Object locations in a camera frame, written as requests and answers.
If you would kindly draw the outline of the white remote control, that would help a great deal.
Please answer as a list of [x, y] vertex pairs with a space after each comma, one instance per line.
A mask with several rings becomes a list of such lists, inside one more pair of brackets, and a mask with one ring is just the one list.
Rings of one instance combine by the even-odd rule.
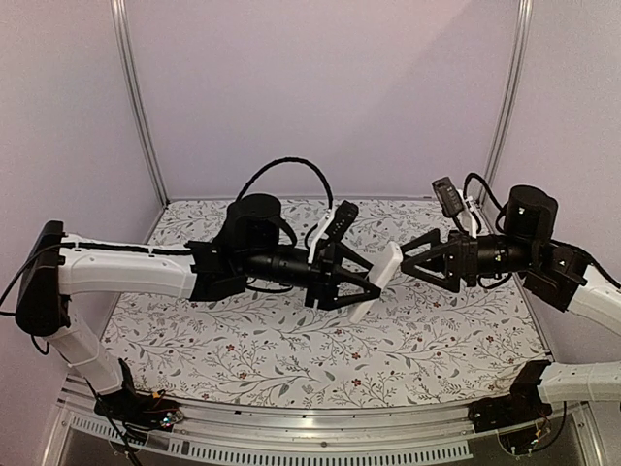
[[[368, 273], [367, 279], [371, 284], [377, 286], [380, 291], [383, 291], [400, 268], [402, 261], [403, 253], [400, 246], [396, 242], [389, 242]], [[348, 312], [348, 321], [351, 324], [360, 322], [376, 301], [377, 298], [374, 298], [355, 305]]]

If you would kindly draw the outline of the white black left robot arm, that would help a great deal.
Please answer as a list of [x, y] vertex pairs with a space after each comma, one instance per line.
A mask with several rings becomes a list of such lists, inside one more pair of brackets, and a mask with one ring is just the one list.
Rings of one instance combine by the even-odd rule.
[[357, 206], [348, 201], [330, 209], [307, 249], [298, 248], [279, 200], [261, 193], [231, 203], [211, 241], [180, 247], [97, 243], [69, 235], [62, 222], [51, 220], [14, 276], [19, 292], [13, 315], [22, 331], [54, 346], [122, 420], [134, 421], [145, 407], [131, 373], [71, 315], [73, 295], [150, 293], [217, 302], [243, 293], [249, 280], [259, 279], [301, 287], [306, 306], [321, 310], [369, 302], [379, 297], [380, 286], [343, 266], [349, 260], [372, 267], [342, 242], [357, 215]]

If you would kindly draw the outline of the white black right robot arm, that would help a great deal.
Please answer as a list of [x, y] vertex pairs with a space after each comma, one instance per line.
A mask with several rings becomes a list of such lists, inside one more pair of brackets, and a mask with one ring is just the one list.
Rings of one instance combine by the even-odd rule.
[[[518, 275], [525, 289], [549, 306], [620, 331], [620, 284], [587, 251], [553, 239], [558, 203], [541, 189], [514, 186], [500, 208], [502, 228], [478, 236], [439, 230], [402, 247], [403, 273], [448, 291], [476, 286], [502, 275]], [[539, 404], [617, 401], [620, 364], [527, 363], [502, 403], [502, 415], [521, 423]]]

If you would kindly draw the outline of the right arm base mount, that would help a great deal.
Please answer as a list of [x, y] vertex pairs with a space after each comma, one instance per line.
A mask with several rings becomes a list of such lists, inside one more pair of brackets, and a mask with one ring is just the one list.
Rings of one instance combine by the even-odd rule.
[[549, 360], [525, 364], [509, 388], [507, 395], [485, 397], [468, 405], [468, 419], [476, 433], [511, 427], [552, 414], [552, 406], [544, 403], [538, 392], [543, 371]]

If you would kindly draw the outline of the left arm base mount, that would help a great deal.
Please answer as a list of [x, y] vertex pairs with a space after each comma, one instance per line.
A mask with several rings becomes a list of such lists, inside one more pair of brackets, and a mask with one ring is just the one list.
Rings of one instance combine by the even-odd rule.
[[120, 390], [97, 394], [94, 408], [97, 415], [146, 431], [171, 431], [174, 425], [183, 421], [184, 415], [177, 401], [166, 398], [164, 390], [150, 395], [139, 393], [126, 362], [122, 359], [118, 362], [122, 374]]

